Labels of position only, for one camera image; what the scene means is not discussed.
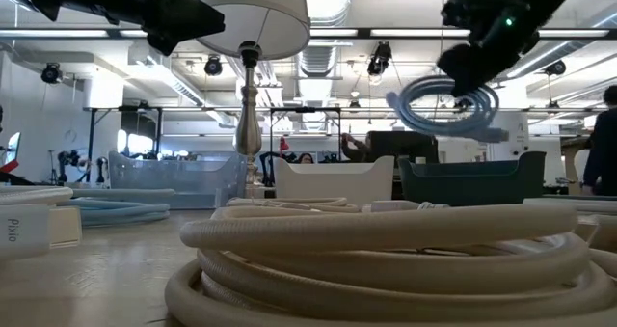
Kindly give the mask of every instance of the person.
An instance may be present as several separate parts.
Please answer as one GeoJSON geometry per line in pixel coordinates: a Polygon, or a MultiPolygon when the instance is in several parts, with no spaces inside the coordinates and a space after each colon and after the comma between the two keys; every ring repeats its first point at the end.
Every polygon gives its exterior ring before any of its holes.
{"type": "Polygon", "coordinates": [[[343,154],[349,158],[352,162],[362,163],[366,161],[366,158],[370,154],[370,136],[366,134],[366,139],[363,142],[354,139],[351,134],[343,134],[341,137],[341,148],[343,154]],[[349,143],[354,144],[356,149],[351,149],[349,143]]]}
{"type": "Polygon", "coordinates": [[[608,107],[596,118],[592,148],[583,175],[582,194],[586,196],[617,196],[617,86],[604,92],[608,107]]]}
{"type": "Polygon", "coordinates": [[[302,153],[298,158],[298,163],[300,164],[313,164],[312,155],[310,153],[302,153]]]}

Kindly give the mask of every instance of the computer monitor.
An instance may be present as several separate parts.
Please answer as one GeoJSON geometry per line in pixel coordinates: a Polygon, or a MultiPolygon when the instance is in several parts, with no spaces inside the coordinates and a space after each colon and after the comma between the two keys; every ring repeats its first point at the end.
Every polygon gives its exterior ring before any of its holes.
{"type": "Polygon", "coordinates": [[[410,131],[371,131],[370,159],[382,156],[407,156],[414,162],[416,157],[423,157],[426,163],[439,163],[437,139],[410,131]]]}
{"type": "Polygon", "coordinates": [[[15,133],[11,139],[9,139],[7,154],[4,158],[5,165],[17,160],[17,154],[19,153],[19,139],[21,139],[21,133],[19,132],[15,133]]]}

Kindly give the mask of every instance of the desk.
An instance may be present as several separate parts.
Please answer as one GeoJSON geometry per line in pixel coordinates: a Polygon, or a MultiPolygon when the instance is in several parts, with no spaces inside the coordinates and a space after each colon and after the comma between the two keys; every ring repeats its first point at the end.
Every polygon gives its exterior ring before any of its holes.
{"type": "Polygon", "coordinates": [[[178,327],[167,316],[167,280],[194,259],[179,228],[209,217],[174,211],[169,220],[84,230],[79,247],[0,263],[2,327],[178,327]]]}

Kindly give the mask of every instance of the transparent plastic bin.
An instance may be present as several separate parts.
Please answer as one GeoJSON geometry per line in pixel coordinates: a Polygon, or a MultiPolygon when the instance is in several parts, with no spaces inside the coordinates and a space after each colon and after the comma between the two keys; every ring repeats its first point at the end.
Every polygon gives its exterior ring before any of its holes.
{"type": "Polygon", "coordinates": [[[172,209],[208,209],[244,197],[246,158],[235,152],[209,152],[199,161],[144,161],[109,152],[111,188],[172,188],[175,196],[161,200],[172,209]]]}

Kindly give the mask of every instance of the table lamp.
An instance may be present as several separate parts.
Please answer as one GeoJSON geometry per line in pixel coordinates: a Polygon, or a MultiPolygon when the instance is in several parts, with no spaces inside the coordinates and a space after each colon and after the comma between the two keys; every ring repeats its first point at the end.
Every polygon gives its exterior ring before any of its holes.
{"type": "Polygon", "coordinates": [[[220,54],[241,58],[246,69],[242,113],[233,138],[235,150],[248,158],[248,183],[255,182],[255,155],[261,150],[261,131],[255,111],[254,82],[258,60],[294,56],[307,47],[310,19],[307,0],[202,0],[225,15],[222,33],[198,38],[220,54]]]}

